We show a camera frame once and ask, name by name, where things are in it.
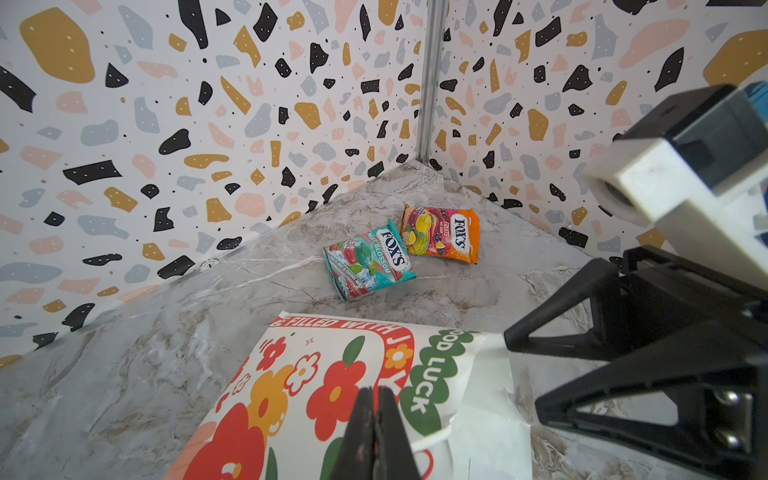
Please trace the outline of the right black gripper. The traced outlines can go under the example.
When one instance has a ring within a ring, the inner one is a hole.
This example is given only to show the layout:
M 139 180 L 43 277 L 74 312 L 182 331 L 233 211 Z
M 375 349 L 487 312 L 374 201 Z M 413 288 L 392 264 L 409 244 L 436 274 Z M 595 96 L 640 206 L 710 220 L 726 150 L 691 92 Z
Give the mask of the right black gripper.
M 767 293 L 656 247 L 624 254 L 635 349 L 539 397 L 548 427 L 723 479 L 767 476 Z M 511 352 L 624 354 L 619 268 L 593 259 L 503 333 Z

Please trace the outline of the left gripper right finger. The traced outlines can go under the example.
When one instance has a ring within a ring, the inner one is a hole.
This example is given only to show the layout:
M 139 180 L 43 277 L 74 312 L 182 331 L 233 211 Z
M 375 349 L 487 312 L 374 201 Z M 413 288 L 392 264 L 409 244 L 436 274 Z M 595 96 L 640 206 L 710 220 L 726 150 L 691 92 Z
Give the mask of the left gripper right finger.
M 393 391 L 377 388 L 375 413 L 375 478 L 420 480 L 414 455 Z

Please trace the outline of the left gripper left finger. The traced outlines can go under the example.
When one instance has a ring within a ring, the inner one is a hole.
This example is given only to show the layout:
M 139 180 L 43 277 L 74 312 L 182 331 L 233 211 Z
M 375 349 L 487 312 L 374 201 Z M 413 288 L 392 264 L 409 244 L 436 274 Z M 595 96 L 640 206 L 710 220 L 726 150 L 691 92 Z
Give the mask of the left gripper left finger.
M 363 388 L 358 392 L 346 427 L 335 465 L 332 480 L 371 480 L 374 476 L 373 390 Z

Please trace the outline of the white paper gift bag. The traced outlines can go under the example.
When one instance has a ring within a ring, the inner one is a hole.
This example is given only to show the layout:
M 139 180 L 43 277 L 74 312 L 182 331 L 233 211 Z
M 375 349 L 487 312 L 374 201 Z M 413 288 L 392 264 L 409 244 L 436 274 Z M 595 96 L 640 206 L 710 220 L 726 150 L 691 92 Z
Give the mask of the white paper gift bag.
M 364 389 L 387 388 L 425 479 L 529 479 L 529 425 L 489 333 L 283 312 L 168 470 L 171 479 L 327 479 Z

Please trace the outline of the teal Fox's candy packet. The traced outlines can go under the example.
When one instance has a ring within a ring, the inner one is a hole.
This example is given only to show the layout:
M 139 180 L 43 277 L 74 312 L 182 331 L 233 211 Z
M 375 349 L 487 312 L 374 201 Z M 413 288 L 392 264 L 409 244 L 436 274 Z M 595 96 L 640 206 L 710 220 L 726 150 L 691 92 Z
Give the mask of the teal Fox's candy packet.
M 414 280 L 417 275 L 392 220 L 322 250 L 333 285 L 344 302 Z

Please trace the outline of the orange Fox's fruits candy packet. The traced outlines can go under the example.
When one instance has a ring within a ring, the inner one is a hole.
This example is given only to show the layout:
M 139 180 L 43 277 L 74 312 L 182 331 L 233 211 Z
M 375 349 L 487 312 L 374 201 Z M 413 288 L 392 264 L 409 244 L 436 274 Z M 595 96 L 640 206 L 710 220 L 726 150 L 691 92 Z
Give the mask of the orange Fox's fruits candy packet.
M 473 210 L 406 204 L 399 233 L 410 255 L 478 263 L 480 220 Z

